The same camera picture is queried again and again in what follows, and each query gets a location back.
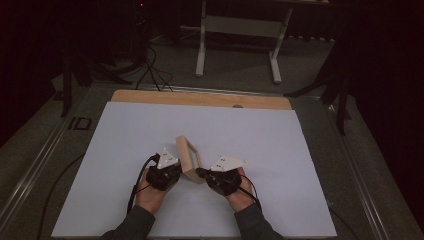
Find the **hand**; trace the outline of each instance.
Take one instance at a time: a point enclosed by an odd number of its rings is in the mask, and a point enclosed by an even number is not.
[[[144,190],[137,194],[135,204],[146,209],[150,213],[155,214],[162,205],[166,194],[174,187],[175,184],[166,191],[155,189],[152,186],[149,186],[149,183],[146,181],[148,171],[149,169],[144,170],[143,178],[138,185],[138,190],[143,188]]]
[[[239,167],[237,168],[237,171],[240,175],[246,176],[243,168]],[[252,194],[252,185],[250,182],[244,177],[241,177],[241,180],[240,187]],[[239,212],[254,203],[253,199],[246,193],[242,192],[240,189],[226,196],[225,198],[230,203],[231,208],[235,212]]]

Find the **sleeve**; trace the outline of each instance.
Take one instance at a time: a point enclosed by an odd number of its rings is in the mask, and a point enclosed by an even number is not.
[[[103,234],[101,240],[144,240],[152,229],[155,217],[146,209],[135,205],[124,221],[115,229]]]
[[[252,204],[234,213],[242,240],[280,240],[284,239],[272,229],[262,212]]]

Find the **person's left hand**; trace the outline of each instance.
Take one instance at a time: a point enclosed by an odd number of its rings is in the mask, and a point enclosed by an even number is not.
[[[152,186],[149,186],[149,183],[146,181],[146,175],[148,171],[149,169],[144,170],[143,179],[138,184],[138,190],[143,188],[145,189],[137,194],[135,204],[146,209],[150,213],[155,214],[162,205],[166,194],[174,187],[175,184],[168,188],[166,191],[155,189]]]

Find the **white paper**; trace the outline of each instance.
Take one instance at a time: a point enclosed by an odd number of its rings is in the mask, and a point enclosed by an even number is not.
[[[53,231],[54,237],[100,236],[125,218],[144,162],[184,135],[204,167],[220,154],[249,163],[265,218],[290,238],[336,236],[296,113],[292,110],[109,102]],[[227,201],[181,176],[150,232],[157,238],[239,237]]]

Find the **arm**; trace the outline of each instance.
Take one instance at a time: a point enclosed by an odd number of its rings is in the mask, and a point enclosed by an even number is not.
[[[243,168],[237,169],[240,175],[246,176]],[[246,178],[242,177],[240,187],[252,193],[252,186]],[[262,212],[254,204],[253,199],[240,190],[225,197],[234,210],[237,226],[243,240],[277,240],[284,239],[275,232]]]
[[[166,194],[172,188],[160,191],[150,187],[146,181],[147,171],[148,169],[144,171],[138,187],[139,189],[146,188],[137,194],[133,209],[115,230],[103,234],[100,237],[101,240],[144,240],[147,238],[155,222],[154,214],[159,210]]]

